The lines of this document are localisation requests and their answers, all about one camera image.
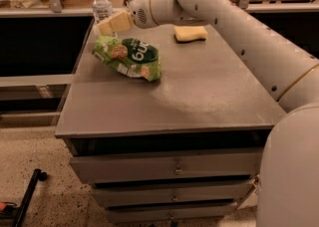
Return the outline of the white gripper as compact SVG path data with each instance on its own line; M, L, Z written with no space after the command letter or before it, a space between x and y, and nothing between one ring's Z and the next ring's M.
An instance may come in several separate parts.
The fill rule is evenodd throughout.
M133 27L134 22L142 29L153 28L156 25L151 12L151 0L132 0L129 10L132 15L128 11L121 11L97 23L94 26L95 34L102 36L127 31Z

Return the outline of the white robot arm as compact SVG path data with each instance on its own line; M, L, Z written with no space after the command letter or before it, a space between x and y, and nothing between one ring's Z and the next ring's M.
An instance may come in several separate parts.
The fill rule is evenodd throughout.
M99 35L211 25L285 110L263 149L256 227L319 227L319 60L229 0L132 0Z

